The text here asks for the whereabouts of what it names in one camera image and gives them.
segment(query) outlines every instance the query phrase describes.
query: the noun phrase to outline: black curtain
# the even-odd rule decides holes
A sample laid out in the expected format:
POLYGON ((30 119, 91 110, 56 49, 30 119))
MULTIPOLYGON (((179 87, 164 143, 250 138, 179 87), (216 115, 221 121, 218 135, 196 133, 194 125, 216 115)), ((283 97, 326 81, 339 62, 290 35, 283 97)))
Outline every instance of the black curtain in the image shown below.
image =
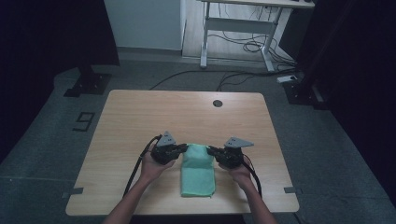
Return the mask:
POLYGON ((319 1, 298 61, 396 204, 396 26, 387 0, 319 1))
POLYGON ((82 64, 119 65, 104 1, 0 1, 0 161, 53 90, 82 64))

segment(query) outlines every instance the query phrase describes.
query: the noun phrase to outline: wooden table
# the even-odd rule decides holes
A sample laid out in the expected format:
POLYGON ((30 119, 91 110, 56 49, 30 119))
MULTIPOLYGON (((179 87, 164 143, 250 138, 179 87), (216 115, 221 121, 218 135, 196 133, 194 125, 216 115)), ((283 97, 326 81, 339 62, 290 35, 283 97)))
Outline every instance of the wooden table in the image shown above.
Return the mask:
POLYGON ((305 0, 292 1, 292 0, 199 0, 206 3, 205 26, 204 26, 204 42, 201 49, 201 62, 202 68, 207 67, 207 33, 209 30, 213 31, 229 31, 239 33, 261 34, 268 35, 265 44, 261 49, 262 57, 264 58, 265 65, 269 72, 274 72, 271 61, 269 48, 274 38, 276 27, 282 13, 282 9, 288 8, 314 8, 315 4, 311 1, 309 3, 305 0), (276 17, 273 21, 252 21, 252 20, 235 20, 228 18, 211 18, 209 17, 210 3, 225 3, 225 4, 238 4, 238 5, 253 5, 263 7, 279 7, 276 17))
MULTIPOLYGON (((181 143, 222 147, 236 136, 254 142, 243 148, 262 183, 262 196, 272 212, 296 212, 299 204, 276 133, 259 93, 201 91, 112 91, 96 127, 75 188, 70 216, 107 215, 122 193, 137 158, 155 135, 169 131, 181 143), (222 107, 213 102, 220 100, 222 107)), ((180 165, 166 170, 148 187, 135 213, 240 214, 249 213, 243 191, 215 164, 216 192, 211 198, 180 196, 180 165)))

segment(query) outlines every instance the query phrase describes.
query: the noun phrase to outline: human arm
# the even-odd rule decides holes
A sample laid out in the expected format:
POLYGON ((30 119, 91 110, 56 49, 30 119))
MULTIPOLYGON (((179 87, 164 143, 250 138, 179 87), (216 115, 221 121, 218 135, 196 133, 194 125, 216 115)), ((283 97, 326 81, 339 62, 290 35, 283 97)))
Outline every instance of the human arm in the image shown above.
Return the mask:
POLYGON ((146 153, 142 161, 139 179, 106 217, 103 224, 129 223, 146 188, 157 179, 164 170, 173 166, 174 163, 175 161, 170 161, 166 165, 160 165, 152 159, 149 153, 146 153))
POLYGON ((230 176, 233 177, 233 180, 239 185, 239 188, 245 192, 254 223, 276 224, 276 219, 268 209, 265 202, 262 200, 262 197, 251 181, 250 171, 243 165, 240 165, 234 169, 228 169, 221 164, 219 164, 219 166, 224 170, 227 170, 230 176))

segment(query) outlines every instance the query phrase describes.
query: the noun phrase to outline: folded towel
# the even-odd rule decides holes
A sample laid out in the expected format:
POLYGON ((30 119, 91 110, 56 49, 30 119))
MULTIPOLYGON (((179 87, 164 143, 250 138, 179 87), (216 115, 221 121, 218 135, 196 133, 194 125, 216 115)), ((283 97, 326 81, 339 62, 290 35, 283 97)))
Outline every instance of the folded towel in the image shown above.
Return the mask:
POLYGON ((213 156, 206 153, 206 146, 189 144, 181 165, 181 196, 210 197, 215 189, 213 156))

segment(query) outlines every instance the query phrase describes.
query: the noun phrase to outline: white wall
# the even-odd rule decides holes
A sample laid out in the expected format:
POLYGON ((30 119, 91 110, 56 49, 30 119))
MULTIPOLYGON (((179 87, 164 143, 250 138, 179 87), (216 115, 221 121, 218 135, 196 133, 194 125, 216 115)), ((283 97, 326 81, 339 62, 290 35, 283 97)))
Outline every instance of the white wall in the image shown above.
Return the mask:
POLYGON ((117 47, 181 50, 185 0, 105 0, 117 47))

